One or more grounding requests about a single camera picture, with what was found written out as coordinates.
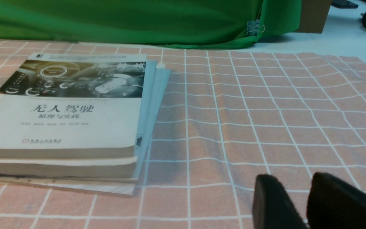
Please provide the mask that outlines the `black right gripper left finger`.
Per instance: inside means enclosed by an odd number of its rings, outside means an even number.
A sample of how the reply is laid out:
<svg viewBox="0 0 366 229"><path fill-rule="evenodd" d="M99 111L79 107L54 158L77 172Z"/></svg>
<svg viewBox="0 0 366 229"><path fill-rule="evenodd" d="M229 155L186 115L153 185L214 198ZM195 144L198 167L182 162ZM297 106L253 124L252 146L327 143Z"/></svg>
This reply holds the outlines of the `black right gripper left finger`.
<svg viewBox="0 0 366 229"><path fill-rule="evenodd" d="M255 229L307 229L288 193L269 174L256 177L252 205Z"/></svg>

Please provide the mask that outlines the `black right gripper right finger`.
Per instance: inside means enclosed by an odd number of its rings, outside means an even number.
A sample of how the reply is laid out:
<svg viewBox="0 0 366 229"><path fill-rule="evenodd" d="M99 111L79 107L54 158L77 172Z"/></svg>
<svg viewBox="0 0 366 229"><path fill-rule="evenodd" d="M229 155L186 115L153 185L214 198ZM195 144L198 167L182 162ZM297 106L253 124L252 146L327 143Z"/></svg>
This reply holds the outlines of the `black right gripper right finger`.
<svg viewBox="0 0 366 229"><path fill-rule="evenodd" d="M306 216L311 229L366 229L366 193L330 173L317 172Z"/></svg>

